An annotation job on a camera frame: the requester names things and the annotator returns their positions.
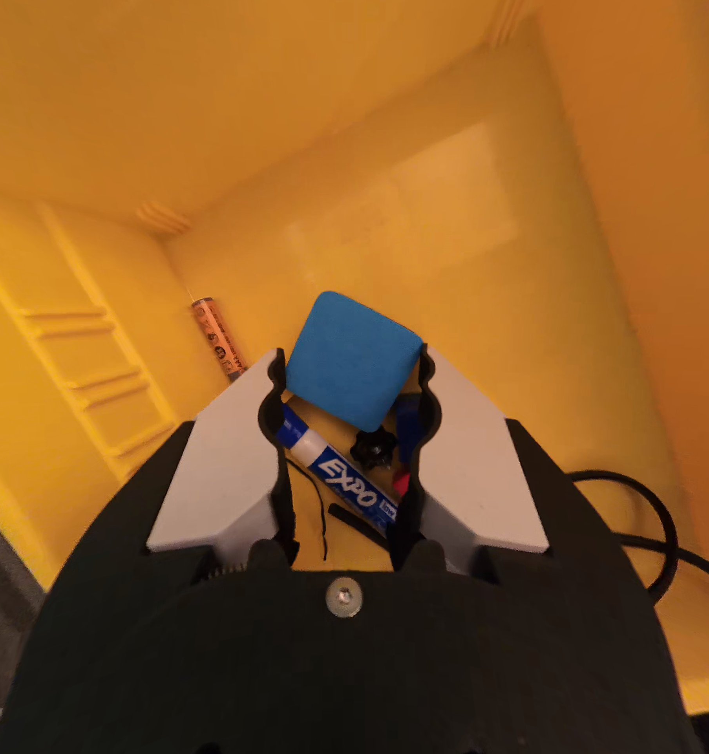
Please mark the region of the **blue dry-erase marker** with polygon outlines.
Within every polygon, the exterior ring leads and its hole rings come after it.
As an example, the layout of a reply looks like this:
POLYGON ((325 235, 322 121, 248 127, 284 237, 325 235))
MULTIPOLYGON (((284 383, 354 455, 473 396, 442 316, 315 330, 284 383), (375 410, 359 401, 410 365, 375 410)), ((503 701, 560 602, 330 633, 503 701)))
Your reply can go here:
POLYGON ((282 407, 284 423, 276 434, 281 445, 299 465, 385 536, 388 526, 396 522, 397 504, 286 403, 282 407))

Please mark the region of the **yellow plastic bin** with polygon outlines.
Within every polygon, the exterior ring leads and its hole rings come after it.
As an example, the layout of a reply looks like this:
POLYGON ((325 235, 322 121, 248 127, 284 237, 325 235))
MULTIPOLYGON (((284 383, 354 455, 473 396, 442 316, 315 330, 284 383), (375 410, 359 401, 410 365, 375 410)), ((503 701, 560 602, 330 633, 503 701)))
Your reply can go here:
POLYGON ((0 531, 94 515, 324 291, 709 557, 709 4, 0 2, 0 531))

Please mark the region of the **light blue foam block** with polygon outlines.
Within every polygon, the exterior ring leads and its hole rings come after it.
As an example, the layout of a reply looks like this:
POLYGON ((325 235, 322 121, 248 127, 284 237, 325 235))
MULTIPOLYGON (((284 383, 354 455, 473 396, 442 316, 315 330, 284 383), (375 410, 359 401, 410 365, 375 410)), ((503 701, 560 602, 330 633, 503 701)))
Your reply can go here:
POLYGON ((378 429, 418 363, 419 335, 352 298, 321 293, 286 365, 296 397, 356 427, 378 429))

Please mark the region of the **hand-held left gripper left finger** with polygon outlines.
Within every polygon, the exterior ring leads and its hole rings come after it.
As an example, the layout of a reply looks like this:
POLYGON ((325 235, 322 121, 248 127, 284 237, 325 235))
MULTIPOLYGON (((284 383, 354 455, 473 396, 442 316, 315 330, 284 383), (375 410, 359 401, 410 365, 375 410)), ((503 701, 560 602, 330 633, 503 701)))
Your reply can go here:
POLYGON ((255 542, 295 560, 296 517, 285 453, 286 360, 265 353, 199 411, 146 541, 153 553, 209 547, 217 560, 248 560, 255 542))

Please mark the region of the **orange battery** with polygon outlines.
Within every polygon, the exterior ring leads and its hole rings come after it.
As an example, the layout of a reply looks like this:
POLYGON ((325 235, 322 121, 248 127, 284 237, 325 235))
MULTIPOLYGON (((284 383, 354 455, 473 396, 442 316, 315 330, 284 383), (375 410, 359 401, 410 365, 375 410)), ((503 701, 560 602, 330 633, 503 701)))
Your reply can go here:
POLYGON ((192 303, 192 313, 228 382, 236 382, 247 371, 247 364, 217 303, 211 297, 199 298, 192 303))

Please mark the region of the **black star knob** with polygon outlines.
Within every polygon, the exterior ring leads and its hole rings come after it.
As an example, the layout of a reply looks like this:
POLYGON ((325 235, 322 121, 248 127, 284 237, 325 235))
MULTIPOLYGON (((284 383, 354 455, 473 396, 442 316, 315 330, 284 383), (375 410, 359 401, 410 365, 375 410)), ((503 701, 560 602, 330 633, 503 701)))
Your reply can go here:
POLYGON ((349 455, 354 464, 364 472, 376 468, 388 470, 391 469, 397 444, 396 435, 381 425, 372 432, 357 432, 349 455))

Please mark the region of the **dark blue cube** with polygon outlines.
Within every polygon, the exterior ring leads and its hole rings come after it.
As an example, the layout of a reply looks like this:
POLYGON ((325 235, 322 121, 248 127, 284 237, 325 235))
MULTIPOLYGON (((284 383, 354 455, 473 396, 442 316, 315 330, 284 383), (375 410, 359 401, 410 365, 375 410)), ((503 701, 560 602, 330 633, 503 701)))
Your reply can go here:
POLYGON ((399 462, 409 466, 416 447, 425 436, 420 418, 420 393, 402 393, 394 404, 395 429, 399 462))

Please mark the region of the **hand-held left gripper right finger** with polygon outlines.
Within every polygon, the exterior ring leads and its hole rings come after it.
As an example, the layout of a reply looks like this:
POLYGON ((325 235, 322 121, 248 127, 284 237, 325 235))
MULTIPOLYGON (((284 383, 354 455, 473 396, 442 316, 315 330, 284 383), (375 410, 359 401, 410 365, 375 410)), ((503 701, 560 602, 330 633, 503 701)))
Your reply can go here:
POLYGON ((418 386, 423 435, 388 527, 393 569, 402 570, 425 541, 440 545, 454 573, 477 573, 492 548, 547 553, 505 414, 431 345, 422 347, 418 386))

